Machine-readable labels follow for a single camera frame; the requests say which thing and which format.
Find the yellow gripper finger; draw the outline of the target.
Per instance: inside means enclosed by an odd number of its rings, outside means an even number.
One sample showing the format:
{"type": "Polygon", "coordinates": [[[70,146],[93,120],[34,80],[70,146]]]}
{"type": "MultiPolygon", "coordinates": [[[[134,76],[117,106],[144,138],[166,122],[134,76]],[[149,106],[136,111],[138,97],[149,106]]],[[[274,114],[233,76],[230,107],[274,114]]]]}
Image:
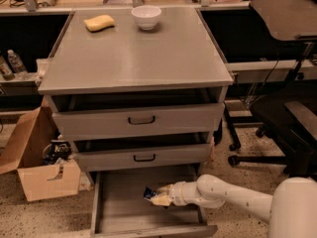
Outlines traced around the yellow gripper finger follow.
{"type": "Polygon", "coordinates": [[[174,187],[174,184],[171,183],[171,184],[168,184],[168,185],[159,187],[159,188],[157,189],[157,192],[158,192],[158,193],[168,192],[168,191],[170,191],[173,187],[174,187]]]}
{"type": "Polygon", "coordinates": [[[151,202],[156,206],[170,206],[172,204],[172,200],[166,194],[152,197],[151,202]]]}

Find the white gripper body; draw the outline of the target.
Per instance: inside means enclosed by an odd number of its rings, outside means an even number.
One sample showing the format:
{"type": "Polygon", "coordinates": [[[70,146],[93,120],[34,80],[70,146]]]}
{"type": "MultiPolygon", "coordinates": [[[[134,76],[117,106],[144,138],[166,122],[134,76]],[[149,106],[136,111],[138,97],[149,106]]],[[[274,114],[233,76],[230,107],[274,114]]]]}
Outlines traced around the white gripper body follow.
{"type": "Polygon", "coordinates": [[[177,182],[169,190],[168,196],[171,202],[176,206],[195,204],[196,199],[198,198],[197,182],[177,182]]]}

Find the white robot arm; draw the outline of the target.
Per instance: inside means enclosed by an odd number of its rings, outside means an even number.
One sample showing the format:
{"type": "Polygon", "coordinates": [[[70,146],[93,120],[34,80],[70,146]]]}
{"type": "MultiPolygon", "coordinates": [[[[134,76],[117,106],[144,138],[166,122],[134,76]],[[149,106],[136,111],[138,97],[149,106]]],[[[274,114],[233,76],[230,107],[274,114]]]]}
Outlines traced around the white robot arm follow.
{"type": "Polygon", "coordinates": [[[266,194],[202,175],[158,189],[151,202],[159,206],[195,204],[219,208],[230,202],[268,225],[267,238],[317,238],[317,181],[288,178],[266,194]]]}

